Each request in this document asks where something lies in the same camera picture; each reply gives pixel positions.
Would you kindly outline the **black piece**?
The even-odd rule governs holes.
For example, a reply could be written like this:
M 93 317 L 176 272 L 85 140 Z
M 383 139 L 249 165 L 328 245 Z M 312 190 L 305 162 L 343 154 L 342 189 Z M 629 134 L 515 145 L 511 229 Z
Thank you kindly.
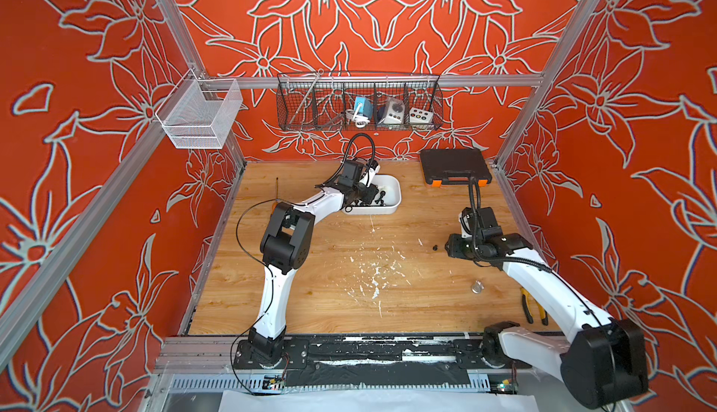
M 377 204 L 379 206 L 384 206 L 386 194 L 387 194 L 386 191 L 384 191 L 384 190 L 380 191 L 378 194 L 378 198 L 375 201 L 375 204 Z

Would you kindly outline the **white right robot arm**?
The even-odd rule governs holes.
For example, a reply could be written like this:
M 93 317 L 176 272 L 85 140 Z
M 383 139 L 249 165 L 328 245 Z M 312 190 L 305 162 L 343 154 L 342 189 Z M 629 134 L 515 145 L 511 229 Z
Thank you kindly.
M 573 288 L 547 265 L 518 233 L 506 234 L 493 210 L 481 203 L 480 184 L 468 181 L 469 206 L 460 216 L 460 233 L 450 235 L 446 253 L 479 268 L 496 268 L 516 281 L 558 326 L 557 341 L 517 322 L 485 328 L 484 362 L 502 368 L 527 363 L 563 382 L 588 409 L 606 408 L 649 389 L 645 337 L 638 324 L 616 319 Z

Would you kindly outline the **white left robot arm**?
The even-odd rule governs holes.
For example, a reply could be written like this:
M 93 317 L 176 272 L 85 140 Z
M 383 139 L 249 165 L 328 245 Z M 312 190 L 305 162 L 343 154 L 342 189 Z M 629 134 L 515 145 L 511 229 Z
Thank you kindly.
M 379 169 L 375 141 L 358 133 L 349 140 L 338 169 L 317 186 L 313 197 L 270 201 L 274 208 L 261 238 L 261 257 L 255 259 L 264 268 L 264 285 L 258 318 L 246 332 L 250 359 L 268 367 L 282 361 L 291 285 L 310 254 L 315 225 L 372 202 L 379 192 L 373 183 Z

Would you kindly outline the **white plastic storage box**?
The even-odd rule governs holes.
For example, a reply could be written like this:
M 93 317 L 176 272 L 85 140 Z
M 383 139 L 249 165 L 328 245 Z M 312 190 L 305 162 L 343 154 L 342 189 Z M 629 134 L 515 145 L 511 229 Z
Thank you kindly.
M 344 213 L 347 215 L 390 215 L 394 214 L 401 205 L 400 182 L 391 175 L 376 175 L 373 178 L 373 185 L 376 187 L 376 196 L 371 204 L 361 203 L 346 207 Z

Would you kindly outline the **blue box in basket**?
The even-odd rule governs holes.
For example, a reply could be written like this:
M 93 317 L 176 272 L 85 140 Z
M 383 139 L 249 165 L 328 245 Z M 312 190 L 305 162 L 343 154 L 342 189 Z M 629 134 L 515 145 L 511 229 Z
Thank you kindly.
M 345 111 L 345 116 L 356 128 L 365 128 L 373 120 L 373 104 L 366 97 L 356 97 L 354 105 Z

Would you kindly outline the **white dotted box in basket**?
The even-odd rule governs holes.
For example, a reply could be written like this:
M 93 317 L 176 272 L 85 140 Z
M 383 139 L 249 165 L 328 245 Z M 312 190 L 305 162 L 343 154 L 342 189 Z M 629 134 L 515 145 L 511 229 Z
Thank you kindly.
M 427 128 L 432 125 L 433 112 L 411 108 L 409 111 L 409 124 L 414 128 Z

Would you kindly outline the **black tool case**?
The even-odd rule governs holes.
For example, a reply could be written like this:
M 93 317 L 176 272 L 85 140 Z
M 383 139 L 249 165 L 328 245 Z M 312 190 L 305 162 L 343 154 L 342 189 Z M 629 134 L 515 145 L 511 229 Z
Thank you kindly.
M 433 187 L 465 185 L 474 177 L 480 187 L 492 174 L 479 149 L 427 149 L 419 153 L 425 183 Z

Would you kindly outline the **white device in basket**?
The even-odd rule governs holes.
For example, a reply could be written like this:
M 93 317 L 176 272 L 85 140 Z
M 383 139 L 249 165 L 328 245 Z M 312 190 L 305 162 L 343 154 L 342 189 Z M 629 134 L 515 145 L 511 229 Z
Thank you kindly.
M 406 108 L 404 102 L 396 98 L 389 98 L 379 112 L 379 126 L 397 127 L 403 124 Z

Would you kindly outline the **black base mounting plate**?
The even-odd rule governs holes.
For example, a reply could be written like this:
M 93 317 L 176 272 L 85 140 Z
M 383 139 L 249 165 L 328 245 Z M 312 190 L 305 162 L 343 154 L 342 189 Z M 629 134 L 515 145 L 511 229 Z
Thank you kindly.
M 272 362 L 245 338 L 231 346 L 235 374 L 263 374 L 258 391 L 456 389 L 516 393 L 522 362 L 489 365 L 479 334 L 289 335 Z

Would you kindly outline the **yellow handled pliers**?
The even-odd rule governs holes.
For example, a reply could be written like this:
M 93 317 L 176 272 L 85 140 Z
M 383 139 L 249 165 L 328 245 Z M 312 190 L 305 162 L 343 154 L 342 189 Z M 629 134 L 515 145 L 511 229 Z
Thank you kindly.
M 528 324 L 539 321 L 542 326 L 549 326 L 549 316 L 527 289 L 521 288 L 521 306 Z

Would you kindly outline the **orange handled screwdriver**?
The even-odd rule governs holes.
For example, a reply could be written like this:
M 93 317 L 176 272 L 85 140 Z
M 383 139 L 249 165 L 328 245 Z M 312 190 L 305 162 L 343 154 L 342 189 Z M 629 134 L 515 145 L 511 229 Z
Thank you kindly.
M 279 178 L 276 177 L 276 180 L 274 180 L 274 203 L 272 206 L 272 212 L 276 209 L 278 204 L 280 203 L 280 197 L 279 197 Z

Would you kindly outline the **clear plastic wall bin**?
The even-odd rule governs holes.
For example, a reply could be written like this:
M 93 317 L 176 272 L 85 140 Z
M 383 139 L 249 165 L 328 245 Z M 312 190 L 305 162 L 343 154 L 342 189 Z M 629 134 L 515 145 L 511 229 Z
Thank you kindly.
M 223 99 L 209 100 L 198 81 L 186 80 L 156 116 L 175 148 L 218 150 L 224 147 L 243 100 L 236 82 Z

